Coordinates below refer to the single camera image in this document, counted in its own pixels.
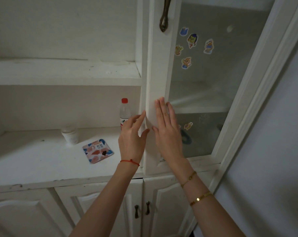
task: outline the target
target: glass pane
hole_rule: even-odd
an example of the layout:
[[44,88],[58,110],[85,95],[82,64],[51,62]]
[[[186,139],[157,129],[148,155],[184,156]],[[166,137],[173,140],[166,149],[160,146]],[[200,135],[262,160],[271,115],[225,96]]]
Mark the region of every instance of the glass pane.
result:
[[185,157],[212,153],[273,3],[183,0],[169,100]]

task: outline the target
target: plastic water bottle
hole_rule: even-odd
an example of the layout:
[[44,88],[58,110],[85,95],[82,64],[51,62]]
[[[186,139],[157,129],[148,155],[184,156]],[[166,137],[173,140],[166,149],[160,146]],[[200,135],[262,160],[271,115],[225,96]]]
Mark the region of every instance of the plastic water bottle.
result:
[[120,116],[120,129],[123,127],[123,123],[131,117],[130,108],[128,105],[128,99],[123,98],[121,100],[121,106],[119,110],[119,116]]

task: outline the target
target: red string bracelet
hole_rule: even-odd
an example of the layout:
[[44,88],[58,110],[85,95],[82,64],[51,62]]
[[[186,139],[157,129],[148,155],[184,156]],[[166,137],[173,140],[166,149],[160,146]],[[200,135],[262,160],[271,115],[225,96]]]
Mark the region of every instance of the red string bracelet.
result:
[[133,163],[133,164],[135,164],[135,165],[140,166],[140,164],[138,164],[137,162],[133,161],[132,159],[130,159],[130,160],[123,159],[123,160],[121,160],[120,162],[122,162],[122,161],[130,162],[130,163]]

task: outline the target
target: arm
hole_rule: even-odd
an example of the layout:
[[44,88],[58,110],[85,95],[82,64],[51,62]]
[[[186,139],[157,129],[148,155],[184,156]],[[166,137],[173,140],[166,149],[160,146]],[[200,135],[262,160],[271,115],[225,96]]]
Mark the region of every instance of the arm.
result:
[[[155,106],[159,127],[153,127],[156,144],[179,183],[184,184],[194,170],[182,153],[182,138],[175,112],[170,103],[167,105],[164,103],[164,98],[156,100]],[[194,175],[190,181],[185,183],[183,190],[189,203],[209,191],[198,175]],[[192,205],[192,209],[205,237],[245,237],[213,195],[196,202]]]
[[[149,129],[141,137],[138,130],[146,116],[145,111],[128,119],[123,124],[118,139],[122,160],[140,163],[145,150]],[[70,237],[107,237],[113,228],[116,216],[123,201],[127,187],[136,173],[138,166],[130,162],[121,162],[100,195],[80,219]]]

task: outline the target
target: finger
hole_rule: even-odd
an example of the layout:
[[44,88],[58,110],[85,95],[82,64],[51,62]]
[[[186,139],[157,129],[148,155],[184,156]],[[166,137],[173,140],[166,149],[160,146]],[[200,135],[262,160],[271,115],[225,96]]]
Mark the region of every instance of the finger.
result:
[[155,100],[154,103],[155,103],[155,106],[156,106],[156,115],[157,115],[158,127],[159,128],[164,128],[165,123],[164,123],[162,111],[161,111],[161,108],[160,108],[160,101]]
[[133,126],[133,123],[140,117],[140,115],[135,115],[130,117],[127,121],[124,122],[123,128],[131,128]]
[[170,117],[167,111],[167,106],[165,105],[165,102],[164,102],[164,97],[161,97],[159,101],[160,101],[160,107],[161,107],[163,119],[165,122],[165,126],[170,126],[171,125]]
[[139,118],[136,120],[135,124],[133,125],[133,128],[138,131],[142,123],[144,122],[145,117],[146,117],[146,111],[143,111],[139,116]]
[[149,131],[150,131],[150,129],[146,129],[146,130],[144,130],[143,131],[143,133],[141,134],[141,140],[144,142],[144,143],[146,143],[146,139],[147,139],[147,135],[148,135],[148,133],[149,133]]
[[179,128],[179,125],[177,123],[177,117],[175,115],[175,111],[171,105],[170,102],[167,103],[167,107],[168,107],[168,110],[169,110],[169,114],[170,114],[170,122],[171,122],[171,125],[173,128],[175,129],[178,129]]
[[159,130],[157,127],[153,126],[152,130],[154,131],[154,134],[156,136],[156,143],[159,141]]

